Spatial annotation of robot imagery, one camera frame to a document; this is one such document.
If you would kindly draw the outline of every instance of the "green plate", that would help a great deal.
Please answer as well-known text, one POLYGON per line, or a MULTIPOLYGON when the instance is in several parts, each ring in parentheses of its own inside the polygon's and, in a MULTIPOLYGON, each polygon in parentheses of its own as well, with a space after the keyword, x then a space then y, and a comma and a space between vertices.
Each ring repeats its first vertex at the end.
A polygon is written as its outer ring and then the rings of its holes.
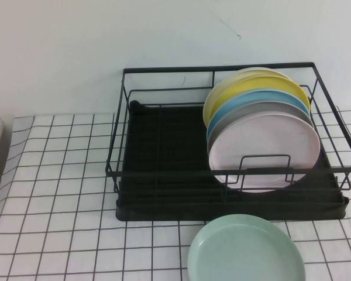
POLYGON ((226 215, 203 227, 188 254, 190 281, 305 281, 293 241, 252 215, 226 215))

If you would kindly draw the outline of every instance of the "plate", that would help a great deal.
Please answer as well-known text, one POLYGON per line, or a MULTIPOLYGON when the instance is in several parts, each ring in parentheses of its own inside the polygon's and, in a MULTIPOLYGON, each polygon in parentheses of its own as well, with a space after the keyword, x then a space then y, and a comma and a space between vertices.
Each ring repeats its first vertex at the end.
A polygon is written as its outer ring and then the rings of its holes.
MULTIPOLYGON (((260 167, 312 168, 320 151, 315 130, 292 114, 266 111, 246 115, 231 123, 216 138, 209 152, 211 170, 239 170, 260 167), (267 157, 247 157, 265 155, 267 157)), ((295 174, 299 180, 304 174, 295 174)), ((215 176, 221 183, 225 176, 215 176)), ((250 175, 244 178, 242 190, 266 192, 289 185, 291 176, 284 174, 250 175)), ((228 187, 241 189, 243 176, 229 176, 228 187)))
POLYGON ((310 118, 310 114, 304 105, 304 103, 298 98, 294 97, 287 92, 272 90, 272 89, 261 89, 261 90, 251 90, 242 93, 241 95, 237 95, 231 99, 229 99, 226 103, 224 103, 213 115, 211 121, 209 122, 207 129, 207 139, 208 134, 211 133, 213 127, 220 121, 226 114, 231 111, 238 109, 244 105, 251 104, 253 102, 258 101, 282 101, 289 104, 292 104, 299 109, 301 109, 305 114, 310 118))
POLYGON ((278 71, 272 70, 270 68, 251 67, 251 68, 245 68, 237 71, 236 74, 234 74, 233 76, 230 76, 222 80, 220 83, 218 83, 208 94, 203 107, 203 120, 204 120, 205 126, 208 126, 209 114, 211 113, 211 109, 221 92, 225 91, 231 85, 234 85, 234 83, 237 83, 242 79, 245 79, 251 76, 258 76, 258 75, 273 75, 273 76, 279 76, 290 80, 290 78, 288 78, 286 75, 278 71))
POLYGON ((247 104, 242 107, 236 108, 228 114, 224 115, 220 120, 216 120, 215 123, 213 118, 208 126, 207 130, 207 141, 208 141, 208 153, 211 150, 215 139, 219 134, 232 122, 241 119, 242 117, 263 111, 278 111, 288 114, 292 114, 295 117, 303 120, 307 124, 313 127, 310 117, 298 107, 281 101, 259 101, 252 104, 247 104))
POLYGON ((227 100, 245 91, 262 89, 262 88, 270 88, 274 90, 287 92, 297 97, 299 100, 301 100, 307 107, 308 112, 311 108, 307 95, 298 84, 283 77, 255 76, 255 77, 249 77, 249 78, 243 79, 235 83, 225 91, 221 92, 221 94, 218 96, 217 100, 215 101, 211 109, 211 112, 209 114, 209 120, 211 120, 214 113, 216 113, 216 111, 220 108, 220 106, 223 105, 225 102, 227 102, 227 100))
POLYGON ((252 215, 226 215, 204 226, 188 253, 190 281, 305 281, 293 241, 252 215))

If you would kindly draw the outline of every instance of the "dish rack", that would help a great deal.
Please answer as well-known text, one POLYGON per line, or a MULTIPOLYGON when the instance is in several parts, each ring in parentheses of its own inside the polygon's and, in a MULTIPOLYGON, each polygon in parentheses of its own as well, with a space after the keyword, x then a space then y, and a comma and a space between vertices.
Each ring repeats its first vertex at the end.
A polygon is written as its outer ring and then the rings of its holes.
POLYGON ((118 193, 116 216, 121 221, 208 221, 237 213, 267 220, 338 219, 349 202, 342 191, 351 189, 351 137, 314 63, 126 68, 105 171, 118 193), (285 157, 288 164, 209 169, 205 98, 218 81, 248 67, 281 71, 307 93, 322 143, 313 168, 293 169, 290 155, 246 155, 242 161, 285 157), (347 151, 339 149, 341 142, 347 151), (244 185, 245 177, 261 174, 281 174, 289 185, 264 193, 227 185, 228 175, 243 177, 244 185), (305 176, 293 182, 295 174, 305 176), (225 184, 215 175, 224 175, 225 184))

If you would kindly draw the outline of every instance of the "drip tray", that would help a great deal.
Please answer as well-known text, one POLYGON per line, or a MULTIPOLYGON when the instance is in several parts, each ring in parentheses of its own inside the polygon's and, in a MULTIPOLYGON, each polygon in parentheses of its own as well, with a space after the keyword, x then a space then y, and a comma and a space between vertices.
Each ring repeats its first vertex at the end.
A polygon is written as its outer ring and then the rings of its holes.
MULTIPOLYGON (((349 200, 333 174, 309 174, 286 188, 265 193, 225 189, 214 176, 200 176, 197 171, 209 170, 202 110, 202 106, 130 103, 124 173, 116 202, 119 220, 209 221, 227 214, 250 214, 267 220, 345 216, 349 200), (156 177, 157 171, 195 173, 156 177), (147 176, 128 177, 125 172, 146 172, 147 176)), ((315 169, 320 167, 330 167, 323 150, 315 169)))

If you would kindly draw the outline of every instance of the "white grid tablecloth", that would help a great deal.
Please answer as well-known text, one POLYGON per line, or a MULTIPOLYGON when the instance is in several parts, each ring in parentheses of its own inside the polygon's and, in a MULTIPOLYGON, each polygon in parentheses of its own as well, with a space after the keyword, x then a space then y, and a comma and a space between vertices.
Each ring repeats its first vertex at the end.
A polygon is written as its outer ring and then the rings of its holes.
MULTIPOLYGON (((351 134, 351 108, 340 113, 351 134)), ((335 120, 328 114, 325 122, 335 120)), ((188 249, 206 222, 116 219, 105 177, 112 121, 15 119, 0 185, 0 280, 188 280, 188 249)), ((343 158, 343 138, 333 139, 343 158)), ((342 220, 275 222, 300 250, 307 280, 351 281, 351 190, 343 193, 350 203, 342 220)))

